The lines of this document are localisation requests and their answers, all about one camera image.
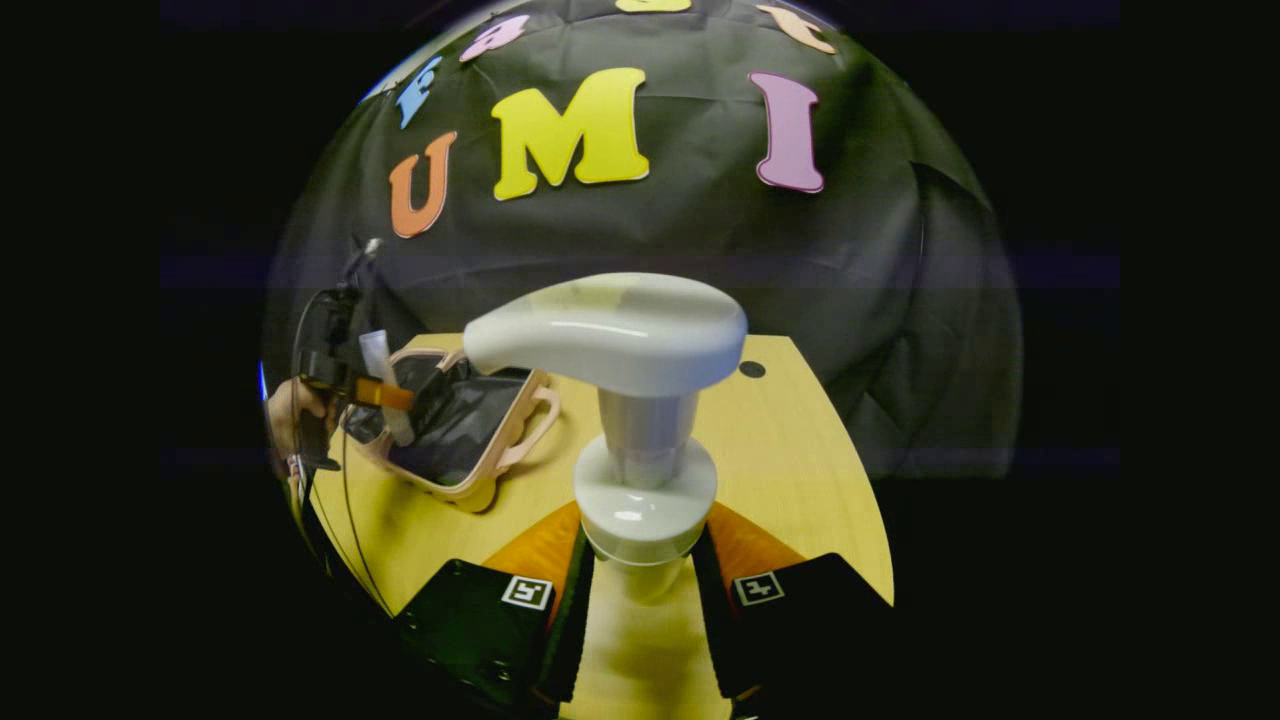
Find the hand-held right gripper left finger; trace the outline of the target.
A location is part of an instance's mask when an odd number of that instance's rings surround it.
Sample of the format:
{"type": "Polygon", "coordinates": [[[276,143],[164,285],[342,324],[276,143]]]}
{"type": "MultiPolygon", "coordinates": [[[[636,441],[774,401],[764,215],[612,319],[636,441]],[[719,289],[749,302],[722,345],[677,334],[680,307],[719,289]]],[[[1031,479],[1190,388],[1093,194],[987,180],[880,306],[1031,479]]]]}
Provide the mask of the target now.
{"type": "Polygon", "coordinates": [[[594,568],[579,505],[568,502],[484,562],[444,562],[396,629],[453,705],[559,707],[579,678],[594,568]]]}

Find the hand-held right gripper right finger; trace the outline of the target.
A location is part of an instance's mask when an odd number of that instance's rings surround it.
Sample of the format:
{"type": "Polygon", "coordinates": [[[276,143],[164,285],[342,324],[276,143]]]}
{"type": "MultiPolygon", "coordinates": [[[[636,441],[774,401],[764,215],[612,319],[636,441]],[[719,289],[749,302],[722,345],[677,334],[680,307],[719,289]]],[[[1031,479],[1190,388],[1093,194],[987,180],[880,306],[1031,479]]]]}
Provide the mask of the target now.
{"type": "Polygon", "coordinates": [[[893,606],[840,553],[805,557],[716,502],[692,547],[710,661],[732,703],[856,703],[892,650],[893,606]]]}

